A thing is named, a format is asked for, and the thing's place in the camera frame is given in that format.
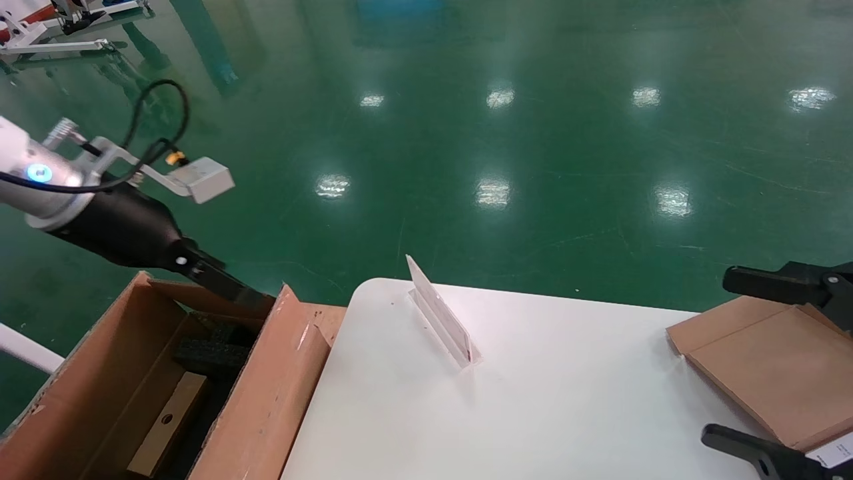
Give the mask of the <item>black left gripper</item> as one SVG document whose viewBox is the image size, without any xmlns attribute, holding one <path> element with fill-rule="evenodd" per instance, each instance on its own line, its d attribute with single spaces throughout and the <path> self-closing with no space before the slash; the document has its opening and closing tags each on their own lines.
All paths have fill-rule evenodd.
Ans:
<svg viewBox="0 0 853 480">
<path fill-rule="evenodd" d="M 275 300 L 202 252 L 164 203 L 126 184 L 94 194 L 75 218 L 46 234 L 123 267 L 176 271 L 241 307 L 265 308 Z"/>
</svg>

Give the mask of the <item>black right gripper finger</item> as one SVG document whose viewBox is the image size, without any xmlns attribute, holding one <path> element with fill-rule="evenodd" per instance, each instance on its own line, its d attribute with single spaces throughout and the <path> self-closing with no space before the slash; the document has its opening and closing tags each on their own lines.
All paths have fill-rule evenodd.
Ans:
<svg viewBox="0 0 853 480">
<path fill-rule="evenodd" d="M 733 265 L 723 289 L 787 305 L 811 305 L 843 332 L 852 330 L 852 262 L 834 267 L 788 262 L 777 271 Z"/>
<path fill-rule="evenodd" d="M 705 425 L 701 443 L 751 464 L 761 479 L 851 479 L 851 459 L 835 467 L 802 452 L 723 425 Z"/>
</svg>

